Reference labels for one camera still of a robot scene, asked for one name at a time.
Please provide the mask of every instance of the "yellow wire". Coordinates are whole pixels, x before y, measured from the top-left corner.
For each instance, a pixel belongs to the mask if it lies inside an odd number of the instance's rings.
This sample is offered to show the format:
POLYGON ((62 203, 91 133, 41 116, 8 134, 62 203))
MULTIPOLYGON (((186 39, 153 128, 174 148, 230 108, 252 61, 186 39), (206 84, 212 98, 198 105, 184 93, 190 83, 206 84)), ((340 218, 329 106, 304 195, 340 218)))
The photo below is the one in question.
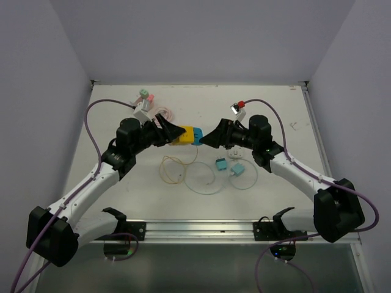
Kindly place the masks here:
POLYGON ((184 163, 182 162, 179 158, 177 157, 172 157, 172 156, 163 156, 162 158, 162 161, 159 165, 159 176, 160 178, 167 184, 180 184, 183 182, 183 180, 185 180, 185 176, 186 176, 186 166, 190 165, 190 164, 193 164, 197 157, 198 157, 198 147, 195 146, 195 148, 197 149, 197 152, 195 154, 195 157, 193 159, 193 161, 191 161, 190 163, 184 163), (170 175, 169 175, 169 172, 167 171, 166 169, 166 166, 164 165, 164 162, 167 161, 167 160, 171 160, 179 165, 181 165, 183 167, 183 176, 181 177, 181 179, 179 180, 173 180, 170 175), (162 176, 162 168, 163 168, 163 173, 164 175, 170 180, 170 182, 168 182, 166 179, 164 179, 164 177, 162 176))

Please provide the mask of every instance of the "white wall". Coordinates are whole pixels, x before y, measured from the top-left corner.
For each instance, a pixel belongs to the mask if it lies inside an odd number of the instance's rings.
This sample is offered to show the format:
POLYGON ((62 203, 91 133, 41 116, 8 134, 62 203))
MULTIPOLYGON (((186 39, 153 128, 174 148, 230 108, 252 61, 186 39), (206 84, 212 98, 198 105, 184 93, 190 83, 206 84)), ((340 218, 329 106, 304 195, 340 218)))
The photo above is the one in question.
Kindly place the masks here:
POLYGON ((0 39, 0 292, 8 292, 31 209, 62 192, 90 88, 48 1, 1 1, 0 39))
POLYGON ((378 292, 391 285, 390 16, 389 0, 357 0, 310 82, 333 175, 351 179, 380 211, 379 225, 361 234, 378 292))
POLYGON ((308 81, 354 0, 51 0, 105 84, 308 81))

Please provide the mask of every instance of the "yellow block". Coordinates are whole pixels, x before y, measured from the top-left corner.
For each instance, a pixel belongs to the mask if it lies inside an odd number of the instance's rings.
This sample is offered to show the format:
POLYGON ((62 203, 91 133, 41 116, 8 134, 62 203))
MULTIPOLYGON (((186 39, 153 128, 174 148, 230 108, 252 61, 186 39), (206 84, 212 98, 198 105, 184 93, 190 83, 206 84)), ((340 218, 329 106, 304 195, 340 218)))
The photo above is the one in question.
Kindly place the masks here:
POLYGON ((186 132, 184 134, 182 134, 181 136, 179 136, 171 144, 172 145, 189 145, 190 143, 193 143, 194 142, 193 126, 179 125, 179 127, 184 128, 186 130, 186 132))

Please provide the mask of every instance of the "yellow and blue object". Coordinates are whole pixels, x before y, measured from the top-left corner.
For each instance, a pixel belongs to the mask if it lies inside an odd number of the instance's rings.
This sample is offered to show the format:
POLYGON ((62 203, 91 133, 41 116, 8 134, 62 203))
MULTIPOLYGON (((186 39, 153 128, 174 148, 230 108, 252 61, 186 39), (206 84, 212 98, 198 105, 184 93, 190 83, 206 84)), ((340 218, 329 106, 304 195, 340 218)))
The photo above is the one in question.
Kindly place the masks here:
POLYGON ((182 127, 185 129, 185 133, 179 136, 177 139, 175 139, 171 144, 172 145, 201 145, 200 139, 202 138, 202 130, 201 128, 192 127, 192 126, 183 126, 180 125, 179 127, 182 127))

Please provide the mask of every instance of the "teal connector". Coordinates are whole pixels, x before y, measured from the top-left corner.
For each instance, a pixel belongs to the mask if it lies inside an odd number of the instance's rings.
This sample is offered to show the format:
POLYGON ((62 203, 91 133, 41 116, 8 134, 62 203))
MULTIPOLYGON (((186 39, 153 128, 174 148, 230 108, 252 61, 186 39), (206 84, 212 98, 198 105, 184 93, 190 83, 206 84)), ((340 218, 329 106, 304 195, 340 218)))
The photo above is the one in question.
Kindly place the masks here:
POLYGON ((201 145, 202 143, 200 143, 200 139, 202 138, 202 129, 193 127, 193 131, 194 131, 194 142, 192 143, 192 145, 201 145))
POLYGON ((216 167, 219 171, 223 171, 227 169, 227 161, 222 158, 222 159, 217 159, 216 160, 216 167))
POLYGON ((240 176, 244 172, 244 166, 242 164, 236 163, 232 168, 231 171, 235 176, 240 176))

